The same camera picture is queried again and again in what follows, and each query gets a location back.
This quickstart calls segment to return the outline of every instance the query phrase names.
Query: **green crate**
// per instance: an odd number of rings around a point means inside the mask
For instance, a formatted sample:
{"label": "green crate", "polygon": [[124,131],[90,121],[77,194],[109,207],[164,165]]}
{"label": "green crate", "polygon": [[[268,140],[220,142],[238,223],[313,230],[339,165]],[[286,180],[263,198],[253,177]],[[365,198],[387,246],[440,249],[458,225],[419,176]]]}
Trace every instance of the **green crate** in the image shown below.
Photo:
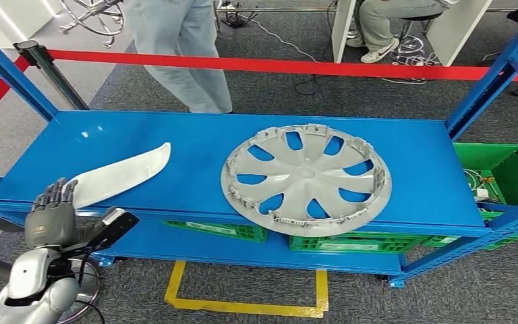
{"label": "green crate", "polygon": [[267,238],[267,230],[261,226],[194,223],[191,221],[162,221],[162,223],[186,230],[239,238],[257,243],[263,243]]}
{"label": "green crate", "polygon": [[349,232],[324,238],[289,237],[289,247],[303,252],[379,252],[402,253],[427,236]]}
{"label": "green crate", "polygon": [[[484,220],[490,221],[503,213],[501,213],[499,211],[482,211],[482,212],[480,212],[480,214]],[[430,246],[433,248],[441,248],[442,246],[446,246],[446,244],[454,242],[455,240],[457,240],[460,237],[461,236],[440,236],[440,235],[430,236],[429,238],[426,238],[422,242],[422,245]]]}
{"label": "green crate", "polygon": [[[485,185],[491,197],[507,205],[518,205],[518,144],[454,143],[458,160],[465,169],[472,169],[481,176],[494,177],[492,185]],[[494,219],[500,213],[482,212],[486,220]],[[424,246],[440,247],[456,240],[459,236],[432,236]],[[500,246],[518,240],[518,233],[501,240],[486,249],[494,250]]]}
{"label": "green crate", "polygon": [[485,249],[486,250],[495,250],[496,248],[500,248],[501,246],[504,246],[505,244],[509,244],[509,243],[517,241],[517,240],[518,240],[518,233],[515,234],[515,236],[510,236],[509,238],[505,238],[504,240],[501,240],[495,244],[486,246]]}

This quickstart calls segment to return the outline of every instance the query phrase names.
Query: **wheel cover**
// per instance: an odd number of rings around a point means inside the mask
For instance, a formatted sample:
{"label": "wheel cover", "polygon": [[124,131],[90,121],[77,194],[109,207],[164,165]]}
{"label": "wheel cover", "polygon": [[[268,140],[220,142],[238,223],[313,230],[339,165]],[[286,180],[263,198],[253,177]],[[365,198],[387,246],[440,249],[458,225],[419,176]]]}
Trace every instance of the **wheel cover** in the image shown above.
{"label": "wheel cover", "polygon": [[225,161],[221,188],[250,221],[314,237],[350,232],[375,218],[390,198],[391,179],[366,141],[308,124],[268,128],[240,144]]}

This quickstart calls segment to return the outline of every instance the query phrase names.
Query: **stanchion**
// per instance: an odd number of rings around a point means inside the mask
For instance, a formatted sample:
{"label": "stanchion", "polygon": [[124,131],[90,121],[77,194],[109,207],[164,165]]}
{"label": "stanchion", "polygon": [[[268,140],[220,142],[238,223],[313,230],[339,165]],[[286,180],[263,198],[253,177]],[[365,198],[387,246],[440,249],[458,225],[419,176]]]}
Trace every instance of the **stanchion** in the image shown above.
{"label": "stanchion", "polygon": [[36,66],[42,72],[69,105],[77,110],[90,110],[88,105],[53,63],[54,59],[47,53],[46,47],[39,45],[35,40],[27,40],[15,44],[15,48],[30,65]]}

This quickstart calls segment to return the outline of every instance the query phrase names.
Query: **yellow floor tape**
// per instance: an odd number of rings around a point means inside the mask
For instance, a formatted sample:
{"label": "yellow floor tape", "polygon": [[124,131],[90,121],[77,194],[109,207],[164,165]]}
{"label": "yellow floor tape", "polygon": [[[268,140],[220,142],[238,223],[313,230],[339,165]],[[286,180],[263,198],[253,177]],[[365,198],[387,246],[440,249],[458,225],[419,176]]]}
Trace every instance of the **yellow floor tape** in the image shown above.
{"label": "yellow floor tape", "polygon": [[185,261],[176,261],[171,277],[164,295],[164,301],[175,308],[214,312],[263,314],[297,317],[318,317],[322,318],[325,311],[328,311],[328,285],[326,270],[316,271],[316,306],[285,306],[271,304],[247,304],[243,302],[219,302],[216,300],[196,300],[176,298]]}

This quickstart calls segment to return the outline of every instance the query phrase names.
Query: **person's leg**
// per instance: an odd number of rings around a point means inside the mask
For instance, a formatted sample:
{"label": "person's leg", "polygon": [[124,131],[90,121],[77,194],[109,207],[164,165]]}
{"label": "person's leg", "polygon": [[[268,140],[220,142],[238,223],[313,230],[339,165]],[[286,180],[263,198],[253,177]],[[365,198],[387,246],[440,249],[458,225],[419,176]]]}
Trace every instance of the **person's leg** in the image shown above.
{"label": "person's leg", "polygon": [[352,20],[356,25],[357,35],[354,38],[347,39],[346,45],[350,47],[364,47],[364,35],[362,34],[362,27],[360,26],[360,6],[364,0],[356,0],[354,3],[354,11]]}
{"label": "person's leg", "polygon": [[393,42],[389,18],[410,18],[439,14],[448,9],[436,0],[365,0],[360,6],[360,25],[369,51]]}
{"label": "person's leg", "polygon": [[[212,0],[194,0],[179,32],[178,47],[181,54],[218,57],[215,48],[216,36]],[[213,99],[222,113],[232,110],[223,70],[190,69],[190,74]]]}
{"label": "person's leg", "polygon": [[[192,0],[126,0],[124,15],[139,53],[174,55],[181,24]],[[194,113],[220,110],[190,74],[180,67],[151,66],[146,69]]]}

